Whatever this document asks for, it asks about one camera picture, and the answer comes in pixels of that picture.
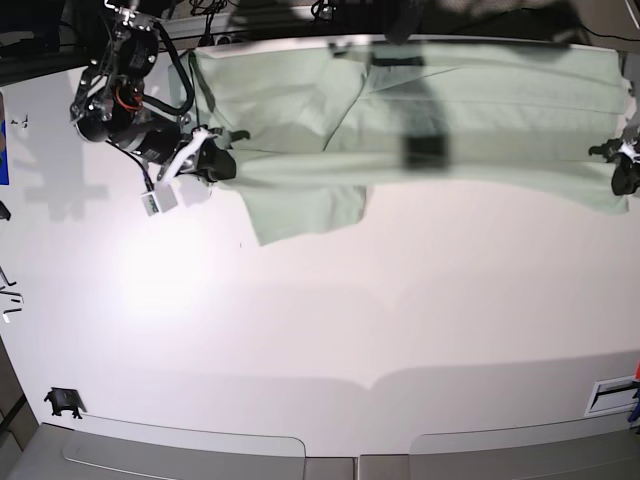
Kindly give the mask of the light green T-shirt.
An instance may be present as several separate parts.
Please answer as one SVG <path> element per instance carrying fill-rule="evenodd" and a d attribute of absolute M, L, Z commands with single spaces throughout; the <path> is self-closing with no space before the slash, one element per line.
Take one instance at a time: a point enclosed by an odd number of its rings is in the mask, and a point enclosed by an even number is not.
<path fill-rule="evenodd" d="M 376 185 L 500 182 L 620 214 L 614 169 L 588 154 L 631 103 L 613 51 L 541 45 L 198 50 L 192 115 L 222 128 L 237 192 L 268 245 L 358 223 Z M 229 142 L 228 131 L 250 140 Z"/>

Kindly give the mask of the blue panel at edge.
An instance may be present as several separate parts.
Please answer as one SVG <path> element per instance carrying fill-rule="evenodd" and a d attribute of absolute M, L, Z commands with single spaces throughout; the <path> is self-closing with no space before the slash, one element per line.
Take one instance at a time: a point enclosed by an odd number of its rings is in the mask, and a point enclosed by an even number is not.
<path fill-rule="evenodd" d="M 8 186 L 10 184 L 9 179 L 9 166 L 7 157 L 7 139 L 6 139 L 6 117 L 4 97 L 0 94 L 0 185 Z"/>

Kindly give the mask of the black hex key set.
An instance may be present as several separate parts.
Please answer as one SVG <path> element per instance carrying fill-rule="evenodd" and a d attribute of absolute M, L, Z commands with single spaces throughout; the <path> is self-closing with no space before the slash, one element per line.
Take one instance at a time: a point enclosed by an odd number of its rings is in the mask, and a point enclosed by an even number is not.
<path fill-rule="evenodd" d="M 1 269 L 1 320 L 8 325 L 14 316 L 22 313 L 25 301 L 18 282 Z"/>

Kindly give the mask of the black clamp on table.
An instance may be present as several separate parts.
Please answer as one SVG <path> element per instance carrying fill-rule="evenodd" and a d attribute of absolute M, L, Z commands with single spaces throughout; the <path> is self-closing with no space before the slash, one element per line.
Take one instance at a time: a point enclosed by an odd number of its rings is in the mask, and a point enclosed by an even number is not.
<path fill-rule="evenodd" d="M 87 412 L 87 409 L 75 389 L 64 389 L 53 387 L 45 396 L 45 402 L 49 402 L 52 409 L 52 415 L 61 417 L 62 413 L 68 411 L 73 419 L 81 419 L 81 412 Z"/>

